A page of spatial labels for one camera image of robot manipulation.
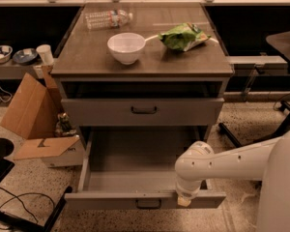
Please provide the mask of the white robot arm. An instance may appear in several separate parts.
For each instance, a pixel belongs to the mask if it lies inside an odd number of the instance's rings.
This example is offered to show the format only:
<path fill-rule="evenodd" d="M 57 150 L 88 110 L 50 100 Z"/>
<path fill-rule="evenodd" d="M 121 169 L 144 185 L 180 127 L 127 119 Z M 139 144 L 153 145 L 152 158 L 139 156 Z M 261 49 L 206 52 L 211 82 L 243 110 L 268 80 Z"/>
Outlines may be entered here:
<path fill-rule="evenodd" d="M 206 179 L 260 180 L 256 232 L 290 232 L 290 131 L 216 154 L 194 142 L 175 163 L 178 204 L 188 206 Z"/>

